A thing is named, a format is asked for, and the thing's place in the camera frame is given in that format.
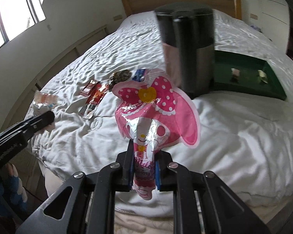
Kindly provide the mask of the white bed duvet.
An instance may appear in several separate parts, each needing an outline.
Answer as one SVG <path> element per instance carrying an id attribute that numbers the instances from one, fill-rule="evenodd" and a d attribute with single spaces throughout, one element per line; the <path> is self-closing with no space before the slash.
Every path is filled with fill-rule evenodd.
<path id="1" fill-rule="evenodd" d="M 132 15 L 53 77 L 54 125 L 31 142 L 48 194 L 81 171 L 98 172 L 134 142 L 134 181 L 116 210 L 172 215 L 172 195 L 155 186 L 155 156 L 169 152 L 191 171 L 213 171 L 247 205 L 293 197 L 293 61 L 263 34 L 214 11 L 215 48 L 268 63 L 285 100 L 224 89 L 191 99 L 165 69 L 153 12 Z"/>

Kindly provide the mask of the brown gold snack bag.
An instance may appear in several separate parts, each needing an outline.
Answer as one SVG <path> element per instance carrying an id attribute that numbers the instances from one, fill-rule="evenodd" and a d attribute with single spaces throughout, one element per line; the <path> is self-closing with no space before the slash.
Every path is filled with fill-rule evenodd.
<path id="1" fill-rule="evenodd" d="M 130 70 L 121 70 L 113 73 L 109 78 L 109 91 L 112 91 L 116 84 L 131 79 L 131 76 Z"/>

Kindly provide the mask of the small pink candy packet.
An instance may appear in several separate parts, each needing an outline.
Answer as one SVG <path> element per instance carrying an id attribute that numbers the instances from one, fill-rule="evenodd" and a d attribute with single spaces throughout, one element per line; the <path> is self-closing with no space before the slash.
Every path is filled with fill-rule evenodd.
<path id="1" fill-rule="evenodd" d="M 240 70 L 239 69 L 232 68 L 231 72 L 232 72 L 232 77 L 235 77 L 235 78 L 240 77 Z"/>

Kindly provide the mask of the clear orange snack bag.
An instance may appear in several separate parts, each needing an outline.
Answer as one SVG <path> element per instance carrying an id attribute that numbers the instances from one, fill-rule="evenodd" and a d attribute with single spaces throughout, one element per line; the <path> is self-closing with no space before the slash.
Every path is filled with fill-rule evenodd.
<path id="1" fill-rule="evenodd" d="M 58 102 L 58 96 L 36 91 L 32 102 L 33 113 L 34 115 L 40 115 L 47 111 L 52 111 Z"/>

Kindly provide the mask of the green tray box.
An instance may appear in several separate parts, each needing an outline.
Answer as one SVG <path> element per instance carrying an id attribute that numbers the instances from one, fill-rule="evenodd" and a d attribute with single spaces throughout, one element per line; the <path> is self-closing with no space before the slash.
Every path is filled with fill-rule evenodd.
<path id="1" fill-rule="evenodd" d="M 240 70 L 240 77 L 232 77 L 231 69 Z M 258 70 L 266 73 L 268 83 L 260 83 Z M 233 91 L 286 100 L 286 93 L 267 61 L 244 54 L 215 51 L 213 90 Z"/>

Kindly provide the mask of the dark red snack packet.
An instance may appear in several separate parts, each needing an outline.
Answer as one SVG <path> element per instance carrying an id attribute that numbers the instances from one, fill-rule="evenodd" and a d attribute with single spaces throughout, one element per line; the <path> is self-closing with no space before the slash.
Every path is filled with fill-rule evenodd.
<path id="1" fill-rule="evenodd" d="M 91 94 L 92 89 L 98 84 L 98 81 L 95 79 L 91 79 L 87 85 L 79 92 L 79 95 L 87 97 Z"/>

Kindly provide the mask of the blue white snack packet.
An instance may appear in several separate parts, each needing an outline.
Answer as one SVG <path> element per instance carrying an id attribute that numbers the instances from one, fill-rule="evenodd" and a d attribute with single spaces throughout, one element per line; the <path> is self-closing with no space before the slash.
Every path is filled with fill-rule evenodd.
<path id="1" fill-rule="evenodd" d="M 142 82 L 145 79 L 147 69 L 138 69 L 136 70 L 134 76 L 132 77 L 133 81 Z"/>

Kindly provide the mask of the red black snack packet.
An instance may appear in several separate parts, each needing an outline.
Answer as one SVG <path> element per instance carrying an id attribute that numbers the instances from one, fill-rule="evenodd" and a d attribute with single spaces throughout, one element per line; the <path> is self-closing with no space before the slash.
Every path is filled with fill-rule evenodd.
<path id="1" fill-rule="evenodd" d="M 108 90 L 109 86 L 107 83 L 97 83 L 94 86 L 94 88 L 90 91 L 90 95 L 85 105 L 83 106 L 83 108 L 81 108 L 79 112 L 80 116 L 84 119 L 91 119 L 100 102 L 107 94 Z"/>

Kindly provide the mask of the small white candy packet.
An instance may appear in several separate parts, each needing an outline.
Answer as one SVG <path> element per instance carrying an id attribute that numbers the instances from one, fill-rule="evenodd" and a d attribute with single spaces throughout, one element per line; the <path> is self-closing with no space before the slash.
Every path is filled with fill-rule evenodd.
<path id="1" fill-rule="evenodd" d="M 258 70 L 258 80 L 260 83 L 268 83 L 267 75 L 263 70 Z"/>

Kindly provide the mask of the wall switch plate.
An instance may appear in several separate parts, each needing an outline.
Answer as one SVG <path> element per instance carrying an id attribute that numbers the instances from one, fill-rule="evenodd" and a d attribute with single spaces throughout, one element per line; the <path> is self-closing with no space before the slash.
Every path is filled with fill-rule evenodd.
<path id="1" fill-rule="evenodd" d="M 113 20 L 117 21 L 117 20 L 121 20 L 122 18 L 123 18 L 122 15 L 116 15 L 113 17 Z"/>

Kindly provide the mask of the pink bunny snack bag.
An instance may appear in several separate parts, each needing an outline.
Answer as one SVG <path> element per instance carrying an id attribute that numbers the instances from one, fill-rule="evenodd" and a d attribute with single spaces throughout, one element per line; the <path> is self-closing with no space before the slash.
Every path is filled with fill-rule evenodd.
<path id="1" fill-rule="evenodd" d="M 199 145 L 198 111 L 161 69 L 148 70 L 142 82 L 120 82 L 112 92 L 120 99 L 115 111 L 118 130 L 134 144 L 133 189 L 142 199 L 151 200 L 155 155 L 178 143 L 189 148 Z"/>

